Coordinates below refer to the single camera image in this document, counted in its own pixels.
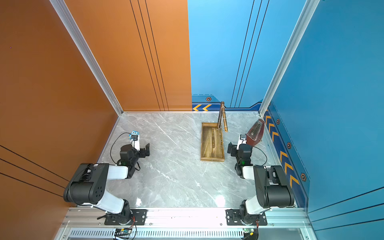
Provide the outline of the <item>left green circuit board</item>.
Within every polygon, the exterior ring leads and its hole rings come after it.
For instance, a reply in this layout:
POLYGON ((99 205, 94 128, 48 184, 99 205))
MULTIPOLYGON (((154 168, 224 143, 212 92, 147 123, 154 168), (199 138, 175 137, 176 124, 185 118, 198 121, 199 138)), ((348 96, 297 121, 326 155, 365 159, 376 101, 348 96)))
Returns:
POLYGON ((132 229, 124 228, 124 229, 115 229, 114 237, 115 238, 129 238, 132 234, 132 229))

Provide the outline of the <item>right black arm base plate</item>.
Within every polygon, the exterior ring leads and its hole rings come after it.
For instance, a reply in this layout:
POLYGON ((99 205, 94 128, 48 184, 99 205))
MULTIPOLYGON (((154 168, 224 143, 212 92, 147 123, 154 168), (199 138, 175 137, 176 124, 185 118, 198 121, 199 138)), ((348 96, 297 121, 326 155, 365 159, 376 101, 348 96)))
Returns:
POLYGON ((226 221, 228 226, 267 226, 267 217, 265 213, 260 215, 242 214, 239 209, 228 209, 226 212, 226 221))

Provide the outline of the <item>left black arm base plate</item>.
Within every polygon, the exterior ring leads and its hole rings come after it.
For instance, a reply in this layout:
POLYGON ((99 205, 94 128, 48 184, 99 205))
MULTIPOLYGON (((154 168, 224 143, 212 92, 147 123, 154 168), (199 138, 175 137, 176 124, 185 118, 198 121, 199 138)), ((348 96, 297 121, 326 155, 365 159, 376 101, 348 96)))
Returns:
POLYGON ((147 219, 147 209, 133 209, 130 210, 125 216, 122 214, 107 214, 104 224, 106 226, 143 226, 147 219))

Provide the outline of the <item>dark red metronome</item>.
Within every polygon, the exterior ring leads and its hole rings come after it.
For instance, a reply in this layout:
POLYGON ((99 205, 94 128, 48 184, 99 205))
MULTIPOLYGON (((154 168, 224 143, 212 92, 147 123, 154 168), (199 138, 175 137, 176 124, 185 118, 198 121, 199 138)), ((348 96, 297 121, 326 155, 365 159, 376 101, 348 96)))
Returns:
POLYGON ((264 128, 265 121, 263 119, 258 119, 246 133, 247 145, 254 147, 261 142, 264 134, 264 128))

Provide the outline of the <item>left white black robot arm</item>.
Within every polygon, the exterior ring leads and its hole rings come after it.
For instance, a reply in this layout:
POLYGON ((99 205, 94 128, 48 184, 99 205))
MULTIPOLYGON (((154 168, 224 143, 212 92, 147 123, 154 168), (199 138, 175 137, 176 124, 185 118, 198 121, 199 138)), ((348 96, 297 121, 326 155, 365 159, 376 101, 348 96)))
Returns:
POLYGON ((145 221, 137 222, 136 212, 131 210, 128 200, 111 194, 106 190, 106 184, 107 181, 131 179, 135 171, 141 169, 139 159, 150 156, 150 144, 138 150, 132 145, 124 145, 120 156, 116 165, 80 164, 64 190, 63 199, 67 203, 104 211, 98 219, 105 219, 107 226, 143 225, 145 221))

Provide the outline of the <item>wooden jewelry display stand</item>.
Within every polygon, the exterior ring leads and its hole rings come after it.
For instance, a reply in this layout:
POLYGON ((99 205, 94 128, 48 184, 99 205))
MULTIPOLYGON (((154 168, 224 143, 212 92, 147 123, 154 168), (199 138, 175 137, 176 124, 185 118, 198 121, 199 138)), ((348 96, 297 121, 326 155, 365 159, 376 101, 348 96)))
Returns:
POLYGON ((202 123, 201 161, 225 161, 223 131, 228 132, 225 102, 220 103, 217 123, 202 123))

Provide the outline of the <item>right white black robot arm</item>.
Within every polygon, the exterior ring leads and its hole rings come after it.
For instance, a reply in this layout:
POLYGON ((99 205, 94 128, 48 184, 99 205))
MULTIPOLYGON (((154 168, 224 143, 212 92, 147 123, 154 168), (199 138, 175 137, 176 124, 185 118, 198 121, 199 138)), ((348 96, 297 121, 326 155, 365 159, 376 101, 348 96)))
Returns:
POLYGON ((241 179, 255 183, 256 195, 243 200, 235 213, 244 225, 267 224, 265 212, 272 208, 292 207, 295 196, 280 165, 262 166, 251 163, 253 147, 247 144, 235 146, 229 143, 228 153, 236 158, 235 171, 241 179))

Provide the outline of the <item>green circuit board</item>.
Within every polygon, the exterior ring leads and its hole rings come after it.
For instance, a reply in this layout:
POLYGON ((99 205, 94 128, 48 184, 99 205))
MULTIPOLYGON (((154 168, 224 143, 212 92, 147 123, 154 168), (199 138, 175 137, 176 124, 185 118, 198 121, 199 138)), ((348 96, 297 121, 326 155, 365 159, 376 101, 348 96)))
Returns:
POLYGON ((132 229, 124 228, 124 229, 115 229, 114 237, 115 238, 129 238, 132 234, 132 229))
POLYGON ((256 228, 243 229, 243 235, 244 235, 244 238, 248 236, 258 236, 259 230, 256 228))

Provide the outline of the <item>aluminium front rail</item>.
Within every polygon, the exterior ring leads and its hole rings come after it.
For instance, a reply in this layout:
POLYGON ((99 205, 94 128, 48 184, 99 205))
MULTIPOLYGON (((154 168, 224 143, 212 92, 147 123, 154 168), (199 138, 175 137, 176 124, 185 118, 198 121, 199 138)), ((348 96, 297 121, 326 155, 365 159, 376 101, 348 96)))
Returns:
MULTIPOLYGON (((227 208, 147 208, 143 228, 223 229, 245 228, 228 226, 227 208)), ((103 211, 88 207, 70 208, 60 227, 105 228, 103 211)), ((273 209, 265 213, 267 225, 261 228, 310 228, 312 225, 302 208, 273 209)))

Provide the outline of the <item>small blue owl toy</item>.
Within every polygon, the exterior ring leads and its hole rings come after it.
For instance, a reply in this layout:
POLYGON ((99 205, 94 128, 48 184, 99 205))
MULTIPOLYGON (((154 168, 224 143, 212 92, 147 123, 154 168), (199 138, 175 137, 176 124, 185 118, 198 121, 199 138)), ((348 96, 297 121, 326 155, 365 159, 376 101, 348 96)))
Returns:
POLYGON ((130 135, 129 138, 131 142, 132 141, 135 142, 139 140, 139 133, 137 131, 132 131, 129 135, 130 135))

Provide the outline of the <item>right green circuit board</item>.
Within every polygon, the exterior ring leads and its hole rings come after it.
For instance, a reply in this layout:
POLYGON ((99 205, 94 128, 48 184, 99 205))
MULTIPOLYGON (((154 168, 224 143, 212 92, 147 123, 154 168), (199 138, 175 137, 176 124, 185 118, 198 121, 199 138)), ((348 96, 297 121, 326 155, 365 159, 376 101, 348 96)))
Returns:
POLYGON ((248 236, 258 236, 259 230, 256 228, 243 229, 243 235, 244 235, 244 238, 248 236))

